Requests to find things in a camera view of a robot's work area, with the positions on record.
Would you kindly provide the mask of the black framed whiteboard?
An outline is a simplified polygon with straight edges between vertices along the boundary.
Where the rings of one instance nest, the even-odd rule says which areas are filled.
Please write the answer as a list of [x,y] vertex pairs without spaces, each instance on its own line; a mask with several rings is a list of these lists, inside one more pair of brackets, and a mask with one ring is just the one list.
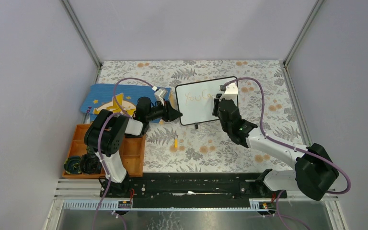
[[213,116],[214,98],[223,93],[220,86],[236,79],[235,76],[180,84],[175,87],[178,111],[183,115],[180,124],[195,125],[218,120]]

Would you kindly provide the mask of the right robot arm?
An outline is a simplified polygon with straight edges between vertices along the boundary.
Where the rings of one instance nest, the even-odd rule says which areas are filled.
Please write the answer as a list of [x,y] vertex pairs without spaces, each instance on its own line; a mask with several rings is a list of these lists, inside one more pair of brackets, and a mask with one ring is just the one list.
[[339,176],[325,148],[317,143],[298,145],[264,135],[261,128],[243,119],[233,100],[214,98],[212,114],[219,118],[223,131],[232,142],[266,153],[289,167],[288,171],[265,170],[256,183],[259,196],[268,197],[274,191],[301,191],[312,200],[320,201]]

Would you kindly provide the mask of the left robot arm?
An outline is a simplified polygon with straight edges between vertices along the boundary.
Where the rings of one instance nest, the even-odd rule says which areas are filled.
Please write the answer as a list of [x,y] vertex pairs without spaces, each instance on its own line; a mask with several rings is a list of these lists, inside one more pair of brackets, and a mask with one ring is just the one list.
[[101,111],[84,137],[84,143],[99,158],[105,171],[106,187],[118,197],[129,192],[129,175],[119,154],[126,135],[142,137],[149,129],[150,122],[161,119],[172,122],[183,116],[165,99],[152,103],[148,97],[140,97],[132,118],[114,114],[110,110]]

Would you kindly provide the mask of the floral table mat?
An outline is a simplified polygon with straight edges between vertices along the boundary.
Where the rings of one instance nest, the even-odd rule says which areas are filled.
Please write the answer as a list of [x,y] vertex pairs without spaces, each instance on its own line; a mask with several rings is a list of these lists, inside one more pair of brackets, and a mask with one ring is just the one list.
[[[98,82],[174,89],[182,83],[239,78],[239,107],[244,119],[263,123],[267,134],[301,144],[301,131],[278,60],[106,61]],[[174,140],[178,139],[178,148]],[[288,170],[282,161],[234,144],[219,121],[182,126],[179,121],[151,124],[146,133],[145,172],[259,173]]]

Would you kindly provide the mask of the blue pikachu cloth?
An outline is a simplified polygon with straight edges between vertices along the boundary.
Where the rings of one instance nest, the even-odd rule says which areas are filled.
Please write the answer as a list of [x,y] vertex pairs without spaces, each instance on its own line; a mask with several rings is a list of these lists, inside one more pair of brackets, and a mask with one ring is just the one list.
[[[93,121],[101,110],[112,113],[121,113],[125,110],[129,116],[143,123],[161,122],[161,104],[154,96],[154,90],[150,86],[119,84],[114,91],[113,84],[95,84],[90,87],[90,92],[85,98],[80,111],[90,115]],[[169,100],[171,88],[166,88]]]

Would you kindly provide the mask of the wooden compartment tray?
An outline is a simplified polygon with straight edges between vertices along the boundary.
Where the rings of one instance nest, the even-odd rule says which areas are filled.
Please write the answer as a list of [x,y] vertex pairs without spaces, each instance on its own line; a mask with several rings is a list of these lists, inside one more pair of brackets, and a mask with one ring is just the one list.
[[[68,152],[68,158],[78,156],[81,157],[87,153],[87,145],[84,144],[84,136],[90,127],[90,124],[77,124],[74,135]],[[120,157],[124,168],[127,170],[130,177],[142,177],[144,148],[146,138],[124,138],[120,149]],[[69,174],[63,170],[62,177],[65,179],[98,179],[104,177],[104,169],[97,174]]]

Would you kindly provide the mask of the dark round object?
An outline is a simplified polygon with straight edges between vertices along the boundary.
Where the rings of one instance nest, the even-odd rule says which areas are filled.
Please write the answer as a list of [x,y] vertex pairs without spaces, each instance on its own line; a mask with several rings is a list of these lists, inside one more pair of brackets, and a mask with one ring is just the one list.
[[95,154],[84,154],[80,160],[80,171],[82,174],[99,174],[102,164]]
[[63,168],[67,174],[71,175],[81,174],[80,162],[81,162],[80,156],[68,157],[63,164]]

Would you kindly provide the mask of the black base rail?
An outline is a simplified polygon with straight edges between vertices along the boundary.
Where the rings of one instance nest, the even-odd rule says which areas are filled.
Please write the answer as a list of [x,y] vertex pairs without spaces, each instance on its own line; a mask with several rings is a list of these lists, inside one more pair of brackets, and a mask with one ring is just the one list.
[[287,197],[270,190],[258,173],[145,172],[110,187],[106,178],[99,181],[100,196],[127,198],[134,208],[250,208],[250,199]]

